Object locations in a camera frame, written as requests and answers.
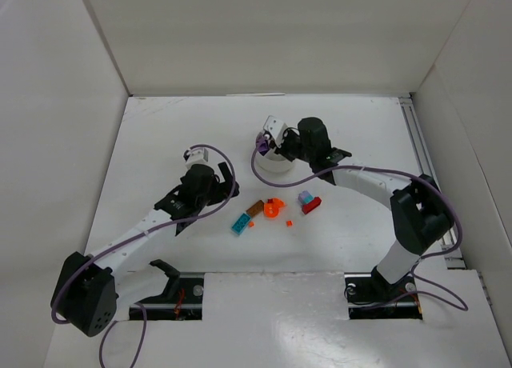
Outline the brown lego plate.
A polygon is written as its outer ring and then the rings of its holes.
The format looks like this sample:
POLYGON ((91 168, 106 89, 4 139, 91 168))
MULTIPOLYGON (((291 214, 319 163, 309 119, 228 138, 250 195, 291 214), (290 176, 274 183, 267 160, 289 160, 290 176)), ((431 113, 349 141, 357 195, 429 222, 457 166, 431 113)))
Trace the brown lego plate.
POLYGON ((264 207, 265 207, 264 201, 258 200, 255 204, 253 204, 249 209, 246 210, 246 213, 251 218, 254 218, 264 211, 264 207))

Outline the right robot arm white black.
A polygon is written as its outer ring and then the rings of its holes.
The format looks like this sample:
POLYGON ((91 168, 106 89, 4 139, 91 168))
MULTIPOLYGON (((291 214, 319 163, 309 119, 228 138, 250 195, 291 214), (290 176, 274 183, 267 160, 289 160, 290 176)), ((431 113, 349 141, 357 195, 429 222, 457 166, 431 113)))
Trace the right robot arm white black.
POLYGON ((350 152, 332 146, 320 118, 304 118, 291 128, 270 117, 264 129, 276 154, 290 162, 304 161, 316 178, 357 191, 390 210, 395 240, 371 272, 372 288, 380 295, 389 294, 455 224, 432 177, 378 170, 356 162, 350 152))

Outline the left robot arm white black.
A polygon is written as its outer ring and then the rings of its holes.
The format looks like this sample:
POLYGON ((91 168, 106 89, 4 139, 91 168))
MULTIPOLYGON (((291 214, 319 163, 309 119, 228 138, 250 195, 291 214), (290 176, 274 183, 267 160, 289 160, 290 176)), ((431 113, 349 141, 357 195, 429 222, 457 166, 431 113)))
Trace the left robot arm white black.
POLYGON ((88 337, 100 334, 117 312, 145 302, 168 302, 177 295, 180 272, 158 257, 170 227, 180 235, 238 196, 231 161, 218 171, 207 164, 188 167, 180 183, 131 230, 89 254, 74 252, 64 261, 52 299, 51 317, 71 324, 88 337))

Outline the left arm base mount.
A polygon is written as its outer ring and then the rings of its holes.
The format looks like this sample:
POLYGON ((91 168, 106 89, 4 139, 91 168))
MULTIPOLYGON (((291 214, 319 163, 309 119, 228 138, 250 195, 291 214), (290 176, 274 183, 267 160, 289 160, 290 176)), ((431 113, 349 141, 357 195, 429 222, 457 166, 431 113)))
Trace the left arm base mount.
POLYGON ((159 270, 165 284, 156 294, 138 300, 149 321, 201 321, 205 285, 204 273, 182 273, 161 259, 150 263, 150 271, 159 270))

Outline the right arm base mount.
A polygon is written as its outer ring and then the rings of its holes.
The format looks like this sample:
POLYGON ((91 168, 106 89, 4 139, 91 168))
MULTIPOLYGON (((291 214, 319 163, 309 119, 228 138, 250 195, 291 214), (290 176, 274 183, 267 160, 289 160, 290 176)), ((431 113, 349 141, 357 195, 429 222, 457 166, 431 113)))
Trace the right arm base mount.
POLYGON ((414 279, 407 274, 389 284, 375 272, 344 275, 350 320, 422 320, 414 279))

